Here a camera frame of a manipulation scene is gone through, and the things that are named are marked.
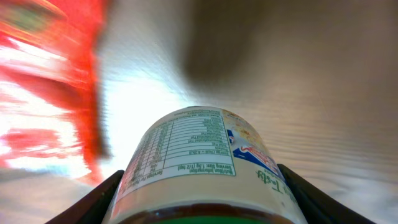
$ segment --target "red plastic bag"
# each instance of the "red plastic bag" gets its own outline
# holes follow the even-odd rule
[[[0,1],[0,166],[101,180],[92,49],[103,4]]]

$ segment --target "nutrition facts label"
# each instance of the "nutrition facts label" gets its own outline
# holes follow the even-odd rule
[[[146,133],[124,174],[118,198],[158,180],[192,174],[235,175],[219,111],[181,112]]]

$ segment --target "bottle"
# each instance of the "bottle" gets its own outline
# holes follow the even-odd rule
[[[145,133],[103,223],[307,222],[256,130],[194,106]]]

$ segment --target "tabletop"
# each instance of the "tabletop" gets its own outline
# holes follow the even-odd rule
[[[167,113],[216,106],[343,205],[398,220],[397,1],[118,0],[107,17],[105,174]]]

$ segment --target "green lid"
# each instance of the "green lid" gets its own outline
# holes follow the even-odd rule
[[[264,223],[257,220],[250,220],[247,218],[241,217],[221,217],[221,216],[197,216],[197,217],[183,217],[183,218],[174,218],[171,220],[164,220],[160,222],[156,222],[156,224],[220,224],[220,223],[228,223],[228,224],[260,224]]]

